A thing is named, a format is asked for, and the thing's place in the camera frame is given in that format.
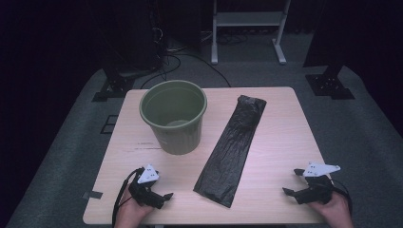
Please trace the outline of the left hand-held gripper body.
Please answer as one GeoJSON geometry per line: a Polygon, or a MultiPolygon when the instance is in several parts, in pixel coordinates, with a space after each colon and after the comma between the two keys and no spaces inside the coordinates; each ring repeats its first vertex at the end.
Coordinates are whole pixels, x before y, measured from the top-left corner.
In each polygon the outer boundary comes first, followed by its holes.
{"type": "Polygon", "coordinates": [[[158,172],[151,164],[141,167],[135,172],[135,177],[129,184],[129,193],[138,203],[161,209],[165,202],[164,197],[151,190],[151,186],[158,179],[158,172]]]}

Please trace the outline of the green plastic bin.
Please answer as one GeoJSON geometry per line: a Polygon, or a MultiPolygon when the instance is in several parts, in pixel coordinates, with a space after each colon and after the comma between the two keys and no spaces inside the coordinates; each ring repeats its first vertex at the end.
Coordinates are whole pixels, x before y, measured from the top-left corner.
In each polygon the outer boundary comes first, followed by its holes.
{"type": "Polygon", "coordinates": [[[172,155],[193,151],[202,137],[207,108],[204,91],[191,82],[173,80],[151,87],[140,101],[140,115],[161,148],[172,155]]]}

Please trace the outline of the black garbage bag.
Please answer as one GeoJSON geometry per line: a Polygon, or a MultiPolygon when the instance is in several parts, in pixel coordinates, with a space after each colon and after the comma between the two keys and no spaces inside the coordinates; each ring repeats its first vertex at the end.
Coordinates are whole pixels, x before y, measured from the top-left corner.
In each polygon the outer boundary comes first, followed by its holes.
{"type": "Polygon", "coordinates": [[[252,140],[267,102],[245,95],[207,160],[193,191],[230,208],[237,192],[252,140]]]}

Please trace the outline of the person's right hand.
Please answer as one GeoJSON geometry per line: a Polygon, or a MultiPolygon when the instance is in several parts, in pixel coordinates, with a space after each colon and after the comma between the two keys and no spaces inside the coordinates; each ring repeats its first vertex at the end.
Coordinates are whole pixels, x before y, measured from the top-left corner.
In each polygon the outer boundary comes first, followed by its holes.
{"type": "Polygon", "coordinates": [[[309,206],[323,216],[331,228],[354,228],[348,201],[337,192],[332,193],[328,203],[310,202],[309,206]]]}

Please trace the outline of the black stand base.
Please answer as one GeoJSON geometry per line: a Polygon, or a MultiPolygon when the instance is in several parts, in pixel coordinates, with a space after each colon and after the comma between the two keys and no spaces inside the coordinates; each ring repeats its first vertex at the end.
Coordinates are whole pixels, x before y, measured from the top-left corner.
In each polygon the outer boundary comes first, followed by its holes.
{"type": "Polygon", "coordinates": [[[338,79],[342,65],[328,65],[321,74],[305,76],[316,96],[329,96],[333,100],[353,100],[355,96],[338,79]]]}
{"type": "Polygon", "coordinates": [[[124,98],[134,85],[132,78],[120,75],[116,69],[103,68],[102,72],[106,80],[101,90],[94,94],[93,102],[106,102],[109,98],[124,98]]]}

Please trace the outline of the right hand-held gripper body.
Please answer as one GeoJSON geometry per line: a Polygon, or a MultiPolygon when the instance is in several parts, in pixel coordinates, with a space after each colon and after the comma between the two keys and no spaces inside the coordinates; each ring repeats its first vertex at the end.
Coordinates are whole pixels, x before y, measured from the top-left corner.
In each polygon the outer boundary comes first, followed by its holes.
{"type": "Polygon", "coordinates": [[[334,185],[329,174],[340,170],[338,165],[330,165],[324,163],[316,163],[310,161],[304,169],[303,177],[308,187],[299,190],[294,194],[294,198],[299,204],[321,201],[327,203],[332,198],[334,185]]]}

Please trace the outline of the white metal stand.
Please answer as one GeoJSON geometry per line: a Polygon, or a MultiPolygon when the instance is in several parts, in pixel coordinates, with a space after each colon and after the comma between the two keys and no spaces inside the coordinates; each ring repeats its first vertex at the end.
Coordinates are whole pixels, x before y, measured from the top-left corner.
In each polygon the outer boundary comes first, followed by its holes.
{"type": "Polygon", "coordinates": [[[220,12],[217,8],[217,0],[213,1],[212,18],[212,45],[211,63],[216,65],[219,62],[218,56],[218,28],[229,27],[277,27],[277,37],[272,40],[273,48],[281,65],[287,63],[283,50],[280,46],[288,17],[291,0],[285,0],[282,11],[263,12],[220,12]]]}

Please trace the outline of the grey tape strip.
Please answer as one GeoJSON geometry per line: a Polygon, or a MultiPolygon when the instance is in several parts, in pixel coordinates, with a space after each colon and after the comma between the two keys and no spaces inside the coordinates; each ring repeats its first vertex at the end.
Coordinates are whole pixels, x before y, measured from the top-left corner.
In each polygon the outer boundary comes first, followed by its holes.
{"type": "Polygon", "coordinates": [[[89,199],[97,199],[97,200],[99,200],[102,197],[102,195],[103,194],[101,192],[88,191],[88,192],[85,192],[82,195],[82,198],[85,199],[85,200],[89,200],[89,199]]]}

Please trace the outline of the person's left hand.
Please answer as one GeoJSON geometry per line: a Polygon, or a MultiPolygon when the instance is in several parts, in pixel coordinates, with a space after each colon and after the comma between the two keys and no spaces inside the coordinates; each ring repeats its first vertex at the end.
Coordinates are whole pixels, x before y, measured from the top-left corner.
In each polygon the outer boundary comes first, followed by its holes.
{"type": "Polygon", "coordinates": [[[124,190],[118,205],[114,228],[138,228],[141,222],[153,211],[153,207],[140,205],[131,198],[128,189],[124,190]]]}

